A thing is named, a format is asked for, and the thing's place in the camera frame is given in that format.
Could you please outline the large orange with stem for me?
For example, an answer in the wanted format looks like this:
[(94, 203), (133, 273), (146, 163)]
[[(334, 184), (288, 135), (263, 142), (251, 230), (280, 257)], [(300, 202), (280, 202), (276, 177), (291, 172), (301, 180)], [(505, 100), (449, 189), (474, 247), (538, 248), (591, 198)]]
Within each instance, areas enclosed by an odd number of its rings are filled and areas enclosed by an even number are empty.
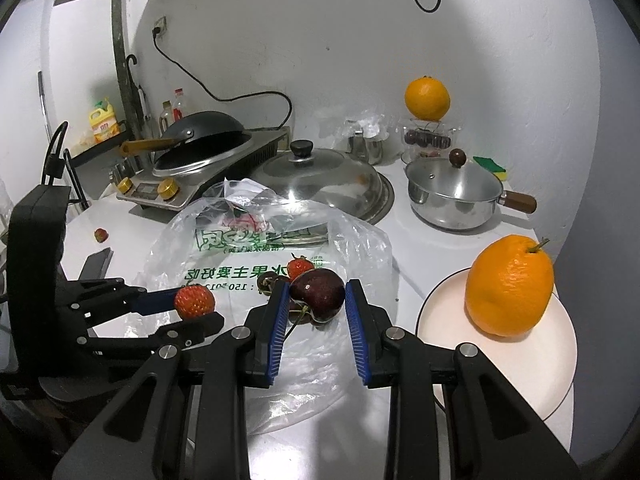
[(470, 267), (464, 306), (484, 333), (515, 338), (532, 330), (546, 312), (554, 287), (548, 240), (508, 235), (487, 246)]

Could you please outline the dark cherry cluster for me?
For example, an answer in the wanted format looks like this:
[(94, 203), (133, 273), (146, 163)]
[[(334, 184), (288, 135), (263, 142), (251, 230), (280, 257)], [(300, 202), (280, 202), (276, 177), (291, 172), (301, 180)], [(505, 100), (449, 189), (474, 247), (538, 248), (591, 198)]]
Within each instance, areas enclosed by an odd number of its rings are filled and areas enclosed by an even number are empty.
[(258, 292), (265, 296), (270, 296), (277, 284), (280, 282), (289, 283), (290, 281), (291, 280), (285, 275), (277, 274), (277, 272), (274, 271), (266, 271), (258, 275), (256, 285)]

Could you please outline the black smartphone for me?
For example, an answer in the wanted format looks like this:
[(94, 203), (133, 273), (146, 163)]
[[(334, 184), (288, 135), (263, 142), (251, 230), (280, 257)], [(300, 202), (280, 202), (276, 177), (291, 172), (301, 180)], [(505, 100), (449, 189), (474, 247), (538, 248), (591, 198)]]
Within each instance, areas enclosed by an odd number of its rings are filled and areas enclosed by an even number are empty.
[(113, 251), (109, 247), (90, 255), (82, 266), (79, 279), (81, 281), (102, 280), (105, 278), (112, 257)]

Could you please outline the stray strawberry on table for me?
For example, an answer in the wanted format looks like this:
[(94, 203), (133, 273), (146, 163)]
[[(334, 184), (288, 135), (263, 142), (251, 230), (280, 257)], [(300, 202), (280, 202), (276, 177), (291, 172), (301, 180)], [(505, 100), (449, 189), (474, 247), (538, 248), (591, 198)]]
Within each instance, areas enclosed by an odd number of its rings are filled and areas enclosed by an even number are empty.
[(98, 243), (104, 243), (107, 239), (108, 239), (108, 233), (107, 230), (104, 229), (96, 229), (94, 231), (94, 238), (96, 239), (96, 241)]

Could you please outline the clear plastic bag green print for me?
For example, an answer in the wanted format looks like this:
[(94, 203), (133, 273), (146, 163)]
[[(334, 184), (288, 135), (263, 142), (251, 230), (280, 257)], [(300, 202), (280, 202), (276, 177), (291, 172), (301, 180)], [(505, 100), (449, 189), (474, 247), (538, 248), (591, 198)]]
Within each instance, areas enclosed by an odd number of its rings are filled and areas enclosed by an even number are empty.
[[(360, 281), (367, 298), (391, 307), (397, 281), (392, 244), (376, 226), (312, 200), (282, 198), (249, 180), (215, 185), (160, 232), (136, 277), (149, 290), (208, 288), (231, 328), (265, 301), (259, 275), (288, 275), (303, 257), (343, 281)], [(356, 379), (344, 313), (327, 326), (300, 323), (285, 341), (279, 374), (246, 395), (247, 430), (292, 426), (329, 408)]]

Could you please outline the steel induction cooker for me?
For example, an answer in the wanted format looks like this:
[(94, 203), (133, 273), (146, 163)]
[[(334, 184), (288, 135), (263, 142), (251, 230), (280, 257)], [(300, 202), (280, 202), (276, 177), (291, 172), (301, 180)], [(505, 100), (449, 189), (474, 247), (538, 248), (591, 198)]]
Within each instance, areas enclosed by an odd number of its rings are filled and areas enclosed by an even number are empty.
[(223, 180), (241, 180), (288, 145), (291, 128), (216, 133), (204, 152), (188, 151), (189, 160), (162, 156), (160, 166), (142, 170), (116, 192), (119, 200), (143, 208), (183, 210)]

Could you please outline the large steel wok lid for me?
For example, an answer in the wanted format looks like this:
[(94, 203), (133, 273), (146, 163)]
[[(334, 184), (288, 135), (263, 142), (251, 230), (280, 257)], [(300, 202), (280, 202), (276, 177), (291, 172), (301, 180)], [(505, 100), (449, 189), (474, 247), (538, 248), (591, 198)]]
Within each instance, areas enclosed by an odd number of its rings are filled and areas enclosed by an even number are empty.
[(371, 224), (390, 212), (393, 185), (358, 157), (309, 140), (258, 166), (250, 178), (288, 200), (314, 200)]

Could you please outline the small steel saucepan with lid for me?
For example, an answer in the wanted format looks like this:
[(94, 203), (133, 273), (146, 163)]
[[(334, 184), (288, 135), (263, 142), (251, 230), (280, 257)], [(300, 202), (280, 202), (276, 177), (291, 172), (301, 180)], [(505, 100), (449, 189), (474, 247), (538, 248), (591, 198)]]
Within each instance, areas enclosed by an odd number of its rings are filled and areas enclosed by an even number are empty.
[(524, 214), (537, 209), (534, 196), (508, 191), (489, 170), (469, 162), (454, 148), (447, 157), (419, 157), (405, 168), (413, 212), (436, 228), (471, 231), (484, 226), (505, 206)]

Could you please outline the steel condiment cups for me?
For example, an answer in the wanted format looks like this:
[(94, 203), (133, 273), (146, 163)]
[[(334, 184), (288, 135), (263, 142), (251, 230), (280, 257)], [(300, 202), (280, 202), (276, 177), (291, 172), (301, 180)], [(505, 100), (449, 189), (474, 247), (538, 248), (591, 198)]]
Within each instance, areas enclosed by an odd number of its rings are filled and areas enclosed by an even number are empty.
[(348, 152), (363, 162), (375, 166), (383, 160), (383, 142), (366, 138), (361, 129), (355, 129), (348, 137)]

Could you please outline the white plate with dark rim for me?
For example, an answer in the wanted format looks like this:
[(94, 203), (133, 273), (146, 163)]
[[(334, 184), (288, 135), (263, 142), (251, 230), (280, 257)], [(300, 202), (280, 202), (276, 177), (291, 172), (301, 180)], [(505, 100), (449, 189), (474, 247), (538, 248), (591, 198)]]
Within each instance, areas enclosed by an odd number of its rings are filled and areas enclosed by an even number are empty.
[(453, 349), (475, 344), (542, 419), (549, 418), (570, 392), (577, 367), (577, 339), (559, 297), (552, 295), (541, 321), (518, 338), (498, 338), (479, 330), (466, 315), (463, 269), (441, 281), (427, 296), (416, 321), (416, 336)]

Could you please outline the yellow detergent bottle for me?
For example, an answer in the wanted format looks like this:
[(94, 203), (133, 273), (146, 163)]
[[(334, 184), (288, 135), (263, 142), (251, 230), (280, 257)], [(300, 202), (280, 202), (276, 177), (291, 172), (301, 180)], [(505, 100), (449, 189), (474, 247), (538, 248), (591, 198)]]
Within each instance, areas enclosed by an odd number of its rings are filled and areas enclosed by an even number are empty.
[(102, 143), (120, 133), (114, 106), (108, 99), (94, 104), (94, 109), (89, 114), (89, 124), (96, 143)]

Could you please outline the oil bottle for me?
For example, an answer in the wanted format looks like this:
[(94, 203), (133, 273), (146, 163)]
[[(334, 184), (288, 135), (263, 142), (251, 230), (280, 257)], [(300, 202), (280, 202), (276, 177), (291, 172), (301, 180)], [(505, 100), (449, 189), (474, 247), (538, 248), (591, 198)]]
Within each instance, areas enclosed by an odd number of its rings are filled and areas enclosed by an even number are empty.
[(174, 112), (170, 101), (163, 102), (163, 109), (158, 116), (160, 133), (164, 133), (174, 123)]

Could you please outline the black umbrella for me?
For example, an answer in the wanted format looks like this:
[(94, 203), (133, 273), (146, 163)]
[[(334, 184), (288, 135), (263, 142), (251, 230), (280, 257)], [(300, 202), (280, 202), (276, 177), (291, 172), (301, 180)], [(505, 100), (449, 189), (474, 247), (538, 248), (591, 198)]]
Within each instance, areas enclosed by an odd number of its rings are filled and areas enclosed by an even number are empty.
[(134, 119), (132, 122), (134, 123), (134, 135), (137, 140), (148, 140), (149, 133), (148, 129), (145, 125), (145, 118), (142, 110), (142, 104), (140, 100), (140, 94), (138, 90), (138, 86), (134, 81), (134, 76), (132, 76), (131, 65), (137, 65), (138, 59), (137, 57), (129, 53), (126, 55), (126, 71), (127, 71), (127, 84), (130, 90), (130, 103), (132, 106), (132, 110), (134, 111)]

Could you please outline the clear glass container with cherries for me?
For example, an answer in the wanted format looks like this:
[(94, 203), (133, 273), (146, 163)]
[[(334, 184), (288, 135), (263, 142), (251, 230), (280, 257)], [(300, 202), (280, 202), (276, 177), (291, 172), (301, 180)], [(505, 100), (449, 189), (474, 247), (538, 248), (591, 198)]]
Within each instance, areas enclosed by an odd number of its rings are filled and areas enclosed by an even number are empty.
[(402, 143), (401, 160), (408, 164), (418, 158), (442, 158), (457, 146), (461, 128), (452, 122), (428, 122), (410, 117), (398, 125)]

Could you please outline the green yellow sponge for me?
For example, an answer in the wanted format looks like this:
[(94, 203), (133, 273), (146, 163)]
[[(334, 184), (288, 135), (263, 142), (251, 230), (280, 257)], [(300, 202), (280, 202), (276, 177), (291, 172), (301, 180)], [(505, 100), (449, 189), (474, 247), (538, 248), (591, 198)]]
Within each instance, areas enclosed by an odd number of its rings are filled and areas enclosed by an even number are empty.
[(488, 170), (502, 182), (504, 182), (508, 177), (506, 168), (503, 168), (503, 166), (498, 165), (490, 157), (474, 156), (473, 160), (474, 162), (477, 163), (478, 166), (481, 166), (482, 168)]

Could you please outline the crumpled clear plastic bag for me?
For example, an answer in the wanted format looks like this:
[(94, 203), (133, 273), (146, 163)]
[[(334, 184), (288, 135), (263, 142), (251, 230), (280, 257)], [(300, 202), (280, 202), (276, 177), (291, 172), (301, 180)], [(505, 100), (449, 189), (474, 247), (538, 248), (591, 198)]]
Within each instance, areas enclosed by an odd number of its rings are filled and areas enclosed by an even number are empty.
[(397, 132), (398, 119), (375, 107), (349, 113), (344, 107), (327, 107), (314, 112), (322, 148), (346, 151), (348, 140), (360, 132), (368, 141), (387, 141)]

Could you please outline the orange on glass container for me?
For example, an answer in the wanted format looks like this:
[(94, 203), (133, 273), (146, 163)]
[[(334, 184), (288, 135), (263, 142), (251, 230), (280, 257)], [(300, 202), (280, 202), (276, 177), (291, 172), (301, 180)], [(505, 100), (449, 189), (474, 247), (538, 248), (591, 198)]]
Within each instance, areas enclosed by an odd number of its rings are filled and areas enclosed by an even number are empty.
[(439, 122), (451, 105), (445, 85), (433, 77), (421, 77), (408, 84), (405, 104), (415, 118), (426, 122)]

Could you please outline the grey refrigerator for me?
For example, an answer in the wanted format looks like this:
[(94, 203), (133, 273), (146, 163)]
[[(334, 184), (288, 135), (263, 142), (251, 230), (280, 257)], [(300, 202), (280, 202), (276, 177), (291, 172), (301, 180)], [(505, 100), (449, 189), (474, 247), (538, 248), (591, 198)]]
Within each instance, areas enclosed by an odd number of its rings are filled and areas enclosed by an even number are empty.
[(600, 58), (596, 144), (560, 251), (559, 289), (578, 341), (570, 454), (593, 462), (639, 409), (639, 41), (615, 0), (588, 0)]

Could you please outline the white wall socket left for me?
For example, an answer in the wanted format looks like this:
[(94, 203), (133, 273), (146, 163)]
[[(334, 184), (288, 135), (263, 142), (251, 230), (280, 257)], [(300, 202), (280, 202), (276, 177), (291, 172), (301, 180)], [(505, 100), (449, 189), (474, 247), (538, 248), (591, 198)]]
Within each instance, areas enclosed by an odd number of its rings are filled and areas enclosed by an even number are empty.
[(153, 36), (154, 37), (162, 36), (163, 33), (166, 32), (166, 28), (167, 28), (167, 21), (166, 21), (166, 18), (162, 16), (154, 24), (154, 27), (152, 29)]

